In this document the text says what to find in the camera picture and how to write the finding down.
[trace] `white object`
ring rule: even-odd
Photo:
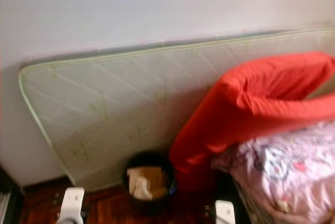
[[[75,223],[84,224],[81,216],[84,189],[80,187],[69,187],[66,189],[59,219],[56,224]]]
[[[140,176],[137,178],[133,196],[136,199],[152,199],[152,193],[149,192],[149,181],[145,177]]]
[[[234,205],[230,201],[217,200],[215,202],[216,224],[235,224]]]
[[[335,55],[334,41],[325,28],[44,60],[24,67],[19,82],[72,183],[94,191],[120,183],[129,157],[167,149],[228,69],[273,54]]]

